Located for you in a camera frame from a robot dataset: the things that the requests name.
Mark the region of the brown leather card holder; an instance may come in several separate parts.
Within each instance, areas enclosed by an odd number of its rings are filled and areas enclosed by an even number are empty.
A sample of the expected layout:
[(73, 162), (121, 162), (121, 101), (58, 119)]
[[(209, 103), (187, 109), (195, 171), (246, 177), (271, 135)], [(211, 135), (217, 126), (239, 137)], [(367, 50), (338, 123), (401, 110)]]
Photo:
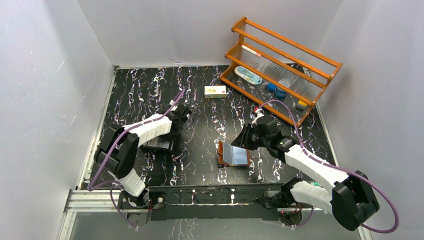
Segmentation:
[(247, 149), (232, 146), (223, 141), (219, 141), (217, 149), (217, 159), (220, 165), (237, 167), (250, 165), (250, 152)]

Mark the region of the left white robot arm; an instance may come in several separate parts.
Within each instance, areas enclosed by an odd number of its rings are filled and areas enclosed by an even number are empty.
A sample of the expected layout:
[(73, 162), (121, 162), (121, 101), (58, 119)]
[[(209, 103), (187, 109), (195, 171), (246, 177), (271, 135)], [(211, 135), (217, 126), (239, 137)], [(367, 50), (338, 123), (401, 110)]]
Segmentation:
[(142, 122), (113, 125), (105, 130), (94, 160), (98, 165), (104, 164), (104, 169), (130, 195), (129, 200), (135, 207), (144, 208), (150, 200), (147, 186), (134, 168), (138, 150), (145, 154), (178, 154), (181, 133), (191, 114), (188, 107), (179, 104), (169, 112), (156, 113)]

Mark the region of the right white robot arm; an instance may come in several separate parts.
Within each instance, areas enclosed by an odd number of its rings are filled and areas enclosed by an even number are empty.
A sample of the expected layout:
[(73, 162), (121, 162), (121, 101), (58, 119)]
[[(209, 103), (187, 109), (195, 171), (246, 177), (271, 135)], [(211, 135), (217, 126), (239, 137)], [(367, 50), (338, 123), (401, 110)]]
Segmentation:
[(280, 191), (266, 196), (266, 204), (295, 207), (298, 203), (305, 203), (330, 213), (349, 231), (356, 230), (380, 210), (364, 173), (344, 173), (326, 166), (326, 161), (304, 150), (299, 140), (283, 134), (270, 116), (260, 116), (254, 123), (246, 123), (231, 145), (250, 151), (265, 148), (272, 157), (318, 182), (315, 186), (294, 177), (283, 184)]

